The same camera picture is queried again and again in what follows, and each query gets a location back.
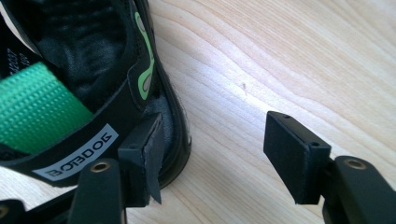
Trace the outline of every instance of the green webbing strap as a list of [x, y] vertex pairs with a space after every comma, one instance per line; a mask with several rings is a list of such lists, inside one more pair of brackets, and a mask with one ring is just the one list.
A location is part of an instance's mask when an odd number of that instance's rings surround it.
[[0, 81], [0, 143], [11, 148], [37, 153], [91, 117], [43, 63]]

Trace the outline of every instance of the shoe label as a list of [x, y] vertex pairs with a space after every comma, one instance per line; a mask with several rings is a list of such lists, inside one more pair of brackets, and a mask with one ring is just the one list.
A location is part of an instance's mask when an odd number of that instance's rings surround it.
[[11, 32], [1, 15], [0, 30], [0, 80], [41, 61], [40, 57], [26, 48]]
[[33, 172], [51, 181], [65, 179], [81, 171], [88, 163], [98, 159], [118, 136], [116, 131], [106, 124], [96, 136], [66, 158], [48, 167], [33, 170]]

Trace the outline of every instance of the wooden surface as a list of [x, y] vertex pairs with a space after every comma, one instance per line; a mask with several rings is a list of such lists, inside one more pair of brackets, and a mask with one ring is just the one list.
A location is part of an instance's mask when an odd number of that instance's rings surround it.
[[[262, 153], [268, 110], [295, 117], [332, 158], [371, 162], [396, 189], [396, 2], [150, 1], [157, 48], [192, 134], [163, 204], [130, 223], [322, 223]], [[0, 169], [0, 199], [67, 191]]]

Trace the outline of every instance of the clamp jaw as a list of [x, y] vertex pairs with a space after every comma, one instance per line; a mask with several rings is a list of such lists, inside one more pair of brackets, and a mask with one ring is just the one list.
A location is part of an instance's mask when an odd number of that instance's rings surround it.
[[340, 156], [289, 115], [267, 114], [264, 153], [297, 204], [318, 204], [325, 223], [396, 223], [396, 192], [368, 161]]

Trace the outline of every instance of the white label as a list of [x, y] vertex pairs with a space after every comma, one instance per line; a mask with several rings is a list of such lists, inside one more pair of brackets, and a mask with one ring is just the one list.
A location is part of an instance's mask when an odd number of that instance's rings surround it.
[[89, 142], [66, 158], [51, 166], [33, 170], [33, 172], [52, 181], [65, 179], [81, 171], [88, 163], [98, 159], [118, 136], [116, 131], [106, 124]]

